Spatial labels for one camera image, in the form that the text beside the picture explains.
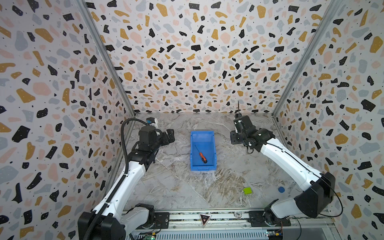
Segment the orange black screwdriver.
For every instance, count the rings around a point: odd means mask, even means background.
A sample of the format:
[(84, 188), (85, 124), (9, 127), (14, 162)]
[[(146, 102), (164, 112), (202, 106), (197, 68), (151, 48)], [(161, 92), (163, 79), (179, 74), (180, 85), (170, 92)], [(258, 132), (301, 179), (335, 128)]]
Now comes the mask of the orange black screwdriver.
[(199, 156), (200, 156), (201, 160), (203, 161), (203, 163), (206, 164), (208, 161), (207, 161), (206, 157), (204, 156), (204, 154), (201, 151), (199, 151), (197, 146), (195, 146), (195, 148), (197, 149)]

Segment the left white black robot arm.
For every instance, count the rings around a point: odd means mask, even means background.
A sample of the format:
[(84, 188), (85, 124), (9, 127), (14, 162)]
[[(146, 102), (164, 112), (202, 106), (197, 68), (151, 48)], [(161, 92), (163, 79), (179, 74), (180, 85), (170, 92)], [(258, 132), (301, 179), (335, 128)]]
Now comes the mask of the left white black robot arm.
[(156, 229), (154, 206), (137, 204), (127, 212), (124, 208), (140, 179), (155, 162), (160, 147), (175, 141), (175, 131), (161, 131), (155, 118), (145, 121), (131, 118), (122, 123), (121, 134), (130, 122), (143, 124), (139, 139), (131, 151), (122, 140), (124, 169), (101, 202), (92, 211), (81, 214), (78, 220), (81, 240), (124, 240), (137, 228)]

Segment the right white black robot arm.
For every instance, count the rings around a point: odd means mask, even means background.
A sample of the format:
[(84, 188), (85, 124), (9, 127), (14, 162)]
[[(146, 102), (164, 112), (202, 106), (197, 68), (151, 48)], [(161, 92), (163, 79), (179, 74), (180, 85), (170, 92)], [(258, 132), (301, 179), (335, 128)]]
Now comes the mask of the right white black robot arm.
[(231, 131), (231, 143), (242, 144), (248, 150), (257, 151), (282, 168), (299, 186), (302, 193), (294, 198), (275, 200), (265, 207), (263, 218), (267, 225), (274, 226), (289, 216), (304, 214), (316, 218), (333, 201), (336, 178), (331, 173), (320, 171), (304, 163), (288, 150), (267, 129), (258, 129), (249, 116), (235, 115), (235, 130)]

